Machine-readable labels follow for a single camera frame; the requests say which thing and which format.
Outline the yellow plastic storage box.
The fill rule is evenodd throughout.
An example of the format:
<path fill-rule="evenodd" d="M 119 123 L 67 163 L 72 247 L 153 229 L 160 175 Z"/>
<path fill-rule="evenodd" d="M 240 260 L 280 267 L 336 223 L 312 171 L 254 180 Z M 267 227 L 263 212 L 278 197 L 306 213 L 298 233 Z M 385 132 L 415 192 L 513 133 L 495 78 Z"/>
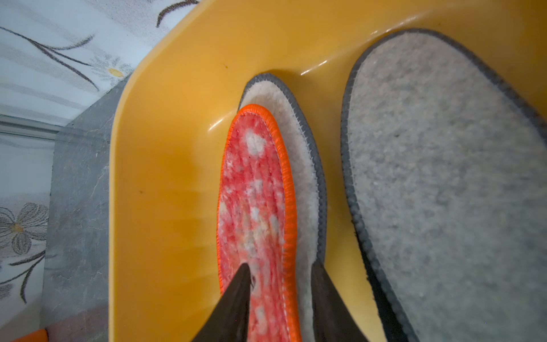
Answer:
<path fill-rule="evenodd" d="M 202 1 L 156 45 L 113 125 L 111 341 L 191 341 L 217 304 L 224 144 L 262 72 L 290 88 L 319 149 L 326 269 L 362 332 L 385 340 L 346 202 L 340 114 L 358 57 L 408 28 L 452 37 L 546 112 L 545 1 Z"/>

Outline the orange cylinder bottle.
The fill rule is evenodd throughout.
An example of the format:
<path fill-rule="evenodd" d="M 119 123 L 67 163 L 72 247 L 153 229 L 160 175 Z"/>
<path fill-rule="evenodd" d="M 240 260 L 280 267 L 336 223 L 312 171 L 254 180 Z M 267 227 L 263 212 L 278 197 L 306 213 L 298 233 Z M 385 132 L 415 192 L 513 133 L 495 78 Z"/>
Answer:
<path fill-rule="evenodd" d="M 39 329 L 12 342 L 48 342 L 48 333 L 45 329 Z"/>

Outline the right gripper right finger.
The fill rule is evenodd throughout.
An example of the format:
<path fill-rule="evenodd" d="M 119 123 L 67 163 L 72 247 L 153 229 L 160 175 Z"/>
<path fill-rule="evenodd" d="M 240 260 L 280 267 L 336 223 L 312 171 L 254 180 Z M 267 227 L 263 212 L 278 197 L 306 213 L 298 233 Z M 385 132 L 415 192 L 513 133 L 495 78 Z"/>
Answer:
<path fill-rule="evenodd" d="M 368 342 L 319 260 L 311 267 L 311 293 L 315 341 Z"/>

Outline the grey felt insole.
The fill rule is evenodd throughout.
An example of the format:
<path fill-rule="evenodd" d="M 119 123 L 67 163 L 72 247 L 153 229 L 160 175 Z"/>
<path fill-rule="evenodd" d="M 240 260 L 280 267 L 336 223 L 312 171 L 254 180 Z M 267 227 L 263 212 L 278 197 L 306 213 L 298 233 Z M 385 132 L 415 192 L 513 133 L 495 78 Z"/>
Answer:
<path fill-rule="evenodd" d="M 546 340 L 546 121 L 476 54 L 412 28 L 343 96 L 346 198 L 408 341 Z"/>
<path fill-rule="evenodd" d="M 326 179 L 316 141 L 295 96 L 273 74 L 253 77 L 245 86 L 239 108 L 256 104 L 275 118 L 289 155 L 298 212 L 296 292 L 304 341 L 315 341 L 311 267 L 324 262 L 327 238 Z"/>

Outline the red insole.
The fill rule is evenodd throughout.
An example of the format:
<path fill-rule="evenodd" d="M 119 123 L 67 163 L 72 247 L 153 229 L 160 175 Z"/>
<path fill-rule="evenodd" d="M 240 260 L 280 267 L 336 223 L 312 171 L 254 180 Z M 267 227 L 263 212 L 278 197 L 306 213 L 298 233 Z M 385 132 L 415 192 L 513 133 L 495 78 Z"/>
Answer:
<path fill-rule="evenodd" d="M 217 204 L 217 265 L 225 292 L 243 263 L 252 279 L 248 341 L 301 341 L 296 291 L 298 214 L 281 130 L 245 105 L 230 126 Z"/>

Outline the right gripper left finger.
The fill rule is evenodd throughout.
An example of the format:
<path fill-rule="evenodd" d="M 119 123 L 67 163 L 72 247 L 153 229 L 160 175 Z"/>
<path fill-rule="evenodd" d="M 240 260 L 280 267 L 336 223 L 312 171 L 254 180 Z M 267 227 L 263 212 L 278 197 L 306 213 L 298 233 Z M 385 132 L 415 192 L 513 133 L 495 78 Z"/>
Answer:
<path fill-rule="evenodd" d="M 251 283 L 249 265 L 243 263 L 192 341 L 247 341 Z"/>

